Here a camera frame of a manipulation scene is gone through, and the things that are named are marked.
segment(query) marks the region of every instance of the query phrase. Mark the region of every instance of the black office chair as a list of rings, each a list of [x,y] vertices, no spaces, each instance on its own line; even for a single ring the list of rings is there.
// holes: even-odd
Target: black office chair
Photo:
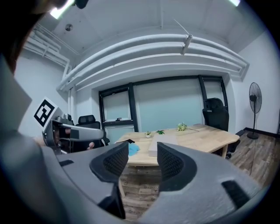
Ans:
[[[99,121],[95,120],[93,115],[86,115],[79,117],[78,124],[76,126],[87,127],[87,128],[96,128],[101,129],[101,124]],[[108,145],[110,140],[106,137],[106,132],[104,131],[103,137],[105,145]],[[94,143],[94,148],[103,147],[104,144],[101,140],[94,140],[94,141],[85,141],[85,142],[74,142],[73,144],[73,152],[80,152],[84,151],[88,148],[90,142]]]
[[[202,110],[205,124],[223,131],[228,131],[229,114],[227,109],[224,107],[223,102],[218,98],[210,98],[205,102],[206,108]],[[243,133],[244,131],[240,131],[237,133],[237,135],[241,136]],[[239,143],[240,140],[228,145],[227,151],[229,153],[227,153],[227,159],[231,157],[230,153],[235,152],[235,149]],[[216,154],[221,155],[222,150],[217,150]]]

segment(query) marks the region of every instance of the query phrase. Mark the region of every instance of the potted plant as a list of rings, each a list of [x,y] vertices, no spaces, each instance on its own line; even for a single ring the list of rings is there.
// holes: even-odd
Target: potted plant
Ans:
[[[158,133],[159,135],[164,134],[163,130],[158,130],[157,133]]]
[[[187,130],[187,125],[184,124],[184,122],[178,124],[178,129],[177,129],[177,131],[185,131],[185,130]]]
[[[147,131],[147,132],[145,133],[145,135],[146,135],[146,138],[150,138],[150,137],[151,137],[151,132],[150,132],[150,131]]]

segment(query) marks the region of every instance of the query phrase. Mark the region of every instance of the ceiling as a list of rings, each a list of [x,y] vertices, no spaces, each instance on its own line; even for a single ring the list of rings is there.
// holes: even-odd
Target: ceiling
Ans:
[[[215,38],[239,52],[264,26],[249,11],[228,0],[89,0],[84,9],[71,7],[59,20],[50,14],[39,22],[79,54],[114,36],[137,31],[181,29]],[[73,25],[66,31],[67,24]]]

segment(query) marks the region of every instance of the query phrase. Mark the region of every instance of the window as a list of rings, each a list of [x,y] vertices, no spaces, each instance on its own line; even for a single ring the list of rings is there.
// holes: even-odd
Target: window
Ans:
[[[202,109],[207,98],[219,98],[228,108],[222,77],[162,77],[99,91],[102,129],[114,143],[127,132],[204,123]]]
[[[105,127],[106,137],[110,139],[110,144],[114,144],[121,136],[128,132],[134,132],[133,125],[120,125]]]
[[[134,86],[140,132],[203,122],[198,79],[181,79]]]
[[[103,98],[105,122],[131,120],[128,91],[112,94]]]
[[[217,81],[205,81],[204,82],[207,99],[219,98],[224,104],[224,97],[221,88],[221,82]]]

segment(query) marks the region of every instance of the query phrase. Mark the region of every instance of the wooden table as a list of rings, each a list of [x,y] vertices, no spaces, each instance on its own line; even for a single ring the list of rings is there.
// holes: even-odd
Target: wooden table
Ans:
[[[198,124],[188,127],[186,131],[177,131],[177,129],[168,129],[165,134],[175,134],[178,145],[199,150],[202,152],[214,152],[223,148],[222,157],[225,158],[228,150],[228,144],[236,142],[238,135],[231,134],[220,129],[216,129],[207,125]],[[149,156],[148,149],[153,140],[153,136],[158,135],[152,132],[151,138],[146,138],[142,132],[130,132],[123,135],[118,141],[121,142],[128,139],[135,141],[140,150],[133,156],[129,156],[128,165],[132,166],[158,166],[157,157]],[[122,196],[124,192],[122,186],[119,186]]]

